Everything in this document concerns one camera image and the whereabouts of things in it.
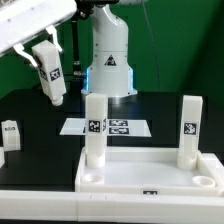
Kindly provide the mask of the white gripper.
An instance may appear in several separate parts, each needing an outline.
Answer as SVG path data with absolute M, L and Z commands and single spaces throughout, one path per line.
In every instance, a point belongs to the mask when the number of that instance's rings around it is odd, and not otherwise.
M 0 56 L 13 47 L 37 68 L 34 57 L 24 51 L 21 43 L 46 29 L 57 50 L 62 52 L 54 26 L 71 18 L 76 11 L 75 0 L 0 0 Z

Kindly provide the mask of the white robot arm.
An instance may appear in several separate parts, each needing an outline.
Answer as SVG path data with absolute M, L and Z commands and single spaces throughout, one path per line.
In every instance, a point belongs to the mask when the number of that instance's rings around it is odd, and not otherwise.
M 13 49 L 38 70 L 43 92 L 59 105 L 66 93 L 56 26 L 72 18 L 92 19 L 93 62 L 82 93 L 111 99 L 135 95 L 127 62 L 128 26 L 110 11 L 112 4 L 146 0 L 0 0 L 0 57 Z

